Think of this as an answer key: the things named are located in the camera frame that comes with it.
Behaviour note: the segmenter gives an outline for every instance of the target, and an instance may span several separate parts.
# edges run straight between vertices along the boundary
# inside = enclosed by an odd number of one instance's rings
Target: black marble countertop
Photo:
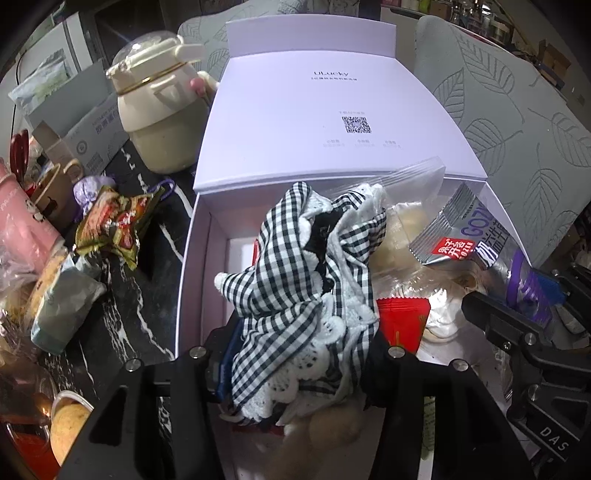
[[[72,390],[96,405],[123,363],[174,359],[178,287],[195,194],[195,166],[172,174],[173,194],[155,209],[140,243],[139,265],[131,271],[119,257],[103,255],[102,281],[108,291],[92,306],[60,356],[42,354],[39,363],[59,390]],[[150,172],[128,141],[106,168],[118,190],[138,195],[164,177]],[[170,431],[168,414],[162,421]]]

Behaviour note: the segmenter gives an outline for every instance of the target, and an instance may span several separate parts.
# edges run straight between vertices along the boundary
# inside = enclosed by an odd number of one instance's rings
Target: pink container
[[[64,240],[0,161],[0,238],[7,250],[41,273]]]

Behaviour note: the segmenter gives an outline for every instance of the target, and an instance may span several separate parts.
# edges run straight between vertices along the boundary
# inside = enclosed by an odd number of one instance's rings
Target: gray chair
[[[307,11],[307,0],[248,0],[215,15],[195,17],[182,23],[178,34],[205,47],[201,69],[216,80],[222,78],[230,58],[226,22],[264,15],[299,14]]]
[[[437,17],[415,35],[415,76],[464,133],[534,264],[591,200],[591,135],[533,65]]]

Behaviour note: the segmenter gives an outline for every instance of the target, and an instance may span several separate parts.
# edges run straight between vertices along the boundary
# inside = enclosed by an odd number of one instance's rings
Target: metal screw
[[[525,334],[525,343],[527,343],[529,346],[535,345],[536,343],[536,339],[535,339],[535,335],[533,333],[526,333]]]
[[[402,358],[404,354],[404,348],[402,348],[401,346],[391,346],[388,349],[388,355],[392,358]]]
[[[135,372],[139,367],[142,366],[142,361],[139,358],[132,358],[125,362],[125,369],[128,372]]]
[[[468,365],[468,362],[466,362],[464,359],[456,358],[452,362],[452,367],[455,368],[459,372],[465,372],[466,370],[468,370],[470,365]]]
[[[540,389],[540,386],[537,384],[534,385],[530,385],[530,387],[527,389],[527,396],[530,398],[531,401],[536,401],[539,397],[538,394],[538,390]]]
[[[195,360],[197,358],[203,357],[206,353],[207,349],[204,346],[194,346],[189,350],[189,355],[191,355],[191,358],[194,358]]]

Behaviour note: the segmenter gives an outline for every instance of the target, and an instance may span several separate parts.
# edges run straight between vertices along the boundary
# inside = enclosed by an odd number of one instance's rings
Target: cup
[[[53,249],[64,240],[45,220],[0,159],[0,236],[14,257],[43,271]]]
[[[74,159],[65,167],[55,165],[39,181],[31,200],[54,227],[63,232],[78,212],[73,184],[84,176],[81,163]]]

